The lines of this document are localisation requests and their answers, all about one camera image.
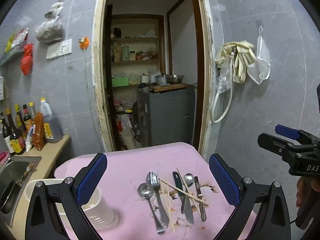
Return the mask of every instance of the green box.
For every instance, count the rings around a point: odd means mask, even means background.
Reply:
[[[113,78],[112,79],[112,86],[113,87],[126,87],[129,86],[129,78]]]

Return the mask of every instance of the stainless steel sink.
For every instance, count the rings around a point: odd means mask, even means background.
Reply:
[[[4,191],[5,187],[9,184],[10,181],[18,181],[23,173],[26,171],[29,163],[34,163],[33,169],[28,173],[26,178],[21,182],[21,189],[18,196],[15,199],[14,206],[11,211],[7,214],[4,214],[0,210],[0,217],[4,222],[12,227],[13,217],[16,212],[18,202],[26,186],[28,180],[30,179],[31,174],[36,169],[36,166],[40,162],[42,157],[23,157],[23,156],[12,156],[6,160],[6,162],[0,168],[0,195]]]

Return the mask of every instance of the white hose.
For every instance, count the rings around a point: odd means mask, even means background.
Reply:
[[[224,110],[223,114],[217,119],[215,120],[214,119],[214,110],[216,108],[216,104],[217,104],[217,101],[218,101],[218,97],[220,95],[219,91],[216,93],[216,96],[214,98],[214,101],[212,103],[212,107],[211,107],[211,122],[213,123],[218,123],[220,122],[227,114],[228,110],[229,110],[229,107],[231,105],[231,99],[232,99],[232,62],[230,62],[229,64],[229,75],[230,75],[230,80],[231,80],[231,87],[230,87],[230,96],[229,96],[229,101],[228,101],[228,105],[226,107],[226,109]]]

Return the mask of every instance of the plastic jug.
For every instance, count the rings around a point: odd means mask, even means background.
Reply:
[[[45,98],[40,99],[40,112],[43,114],[44,137],[48,143],[57,143],[62,139],[58,119],[53,115]]]

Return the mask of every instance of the yellow label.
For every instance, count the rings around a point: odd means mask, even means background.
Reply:
[[[19,115],[16,116],[16,119],[17,119],[17,126],[18,127],[22,126],[22,121]]]
[[[18,140],[11,140],[10,143],[16,153],[19,153],[22,151]]]
[[[44,123],[43,126],[44,126],[44,137],[46,139],[53,139],[50,125],[48,123]]]
[[[26,120],[24,121],[24,125],[26,126],[27,131],[29,131],[30,127],[32,126],[32,120]]]

